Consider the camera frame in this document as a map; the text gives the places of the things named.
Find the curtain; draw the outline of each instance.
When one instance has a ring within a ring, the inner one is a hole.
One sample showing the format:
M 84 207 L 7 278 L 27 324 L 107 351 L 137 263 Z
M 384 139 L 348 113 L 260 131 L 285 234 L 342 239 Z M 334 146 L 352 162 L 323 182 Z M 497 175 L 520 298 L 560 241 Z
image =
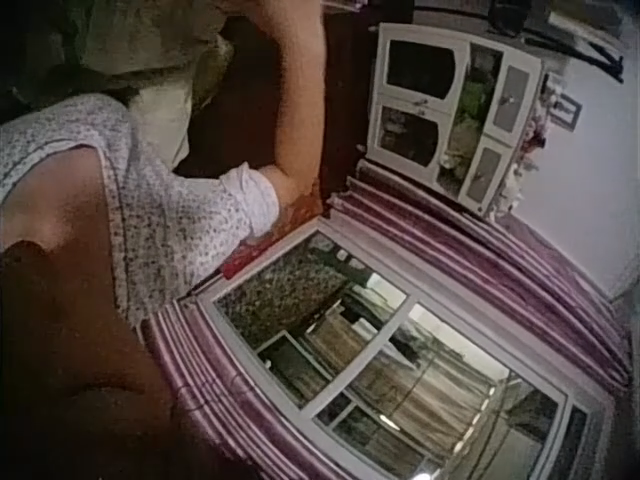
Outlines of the curtain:
M 255 385 L 195 300 L 168 305 L 142 337 L 187 416 L 226 455 L 274 480 L 355 480 L 289 423 Z
M 609 392 L 627 388 L 627 332 L 606 299 L 504 230 L 366 161 L 331 204 L 458 281 Z

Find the person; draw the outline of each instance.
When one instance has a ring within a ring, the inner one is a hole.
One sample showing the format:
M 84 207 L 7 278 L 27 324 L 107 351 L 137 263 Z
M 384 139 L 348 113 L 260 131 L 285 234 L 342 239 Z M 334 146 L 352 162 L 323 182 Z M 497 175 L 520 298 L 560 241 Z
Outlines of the person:
M 159 462 L 184 427 L 132 329 L 268 231 L 312 188 L 322 151 L 320 0 L 235 5 L 281 50 L 274 165 L 174 176 L 101 95 L 0 127 L 3 465 L 29 472 L 3 478 L 173 478 Z M 229 477 L 213 457 L 219 476 L 193 478 Z

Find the elbow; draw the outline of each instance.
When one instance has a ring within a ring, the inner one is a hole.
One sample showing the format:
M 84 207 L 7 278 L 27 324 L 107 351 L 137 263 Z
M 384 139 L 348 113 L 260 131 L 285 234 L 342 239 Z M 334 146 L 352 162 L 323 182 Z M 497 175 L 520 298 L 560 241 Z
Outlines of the elbow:
M 298 197 L 306 197 L 313 192 L 313 186 L 315 185 L 317 177 L 310 180 L 304 180 L 298 182 Z

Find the wall decoration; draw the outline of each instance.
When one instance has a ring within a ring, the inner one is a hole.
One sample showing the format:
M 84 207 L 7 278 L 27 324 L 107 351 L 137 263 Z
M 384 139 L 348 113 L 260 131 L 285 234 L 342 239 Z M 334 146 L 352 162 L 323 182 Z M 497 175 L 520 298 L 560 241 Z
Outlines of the wall decoration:
M 566 93 L 563 93 L 551 109 L 551 121 L 573 132 L 578 125 L 581 113 L 582 105 Z

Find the pink curtain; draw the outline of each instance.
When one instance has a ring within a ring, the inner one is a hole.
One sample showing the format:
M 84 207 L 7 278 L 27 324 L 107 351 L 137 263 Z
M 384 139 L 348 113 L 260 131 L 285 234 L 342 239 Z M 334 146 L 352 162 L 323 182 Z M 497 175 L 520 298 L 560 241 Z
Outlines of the pink curtain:
M 147 347 L 204 438 L 232 458 L 248 459 L 274 480 L 353 480 L 290 424 L 242 369 L 191 299 L 143 324 Z
M 560 274 L 548 258 L 504 229 L 366 161 L 357 179 L 350 179 L 349 191 L 331 203 L 454 278 L 608 391 L 627 388 L 627 333 L 607 300 Z

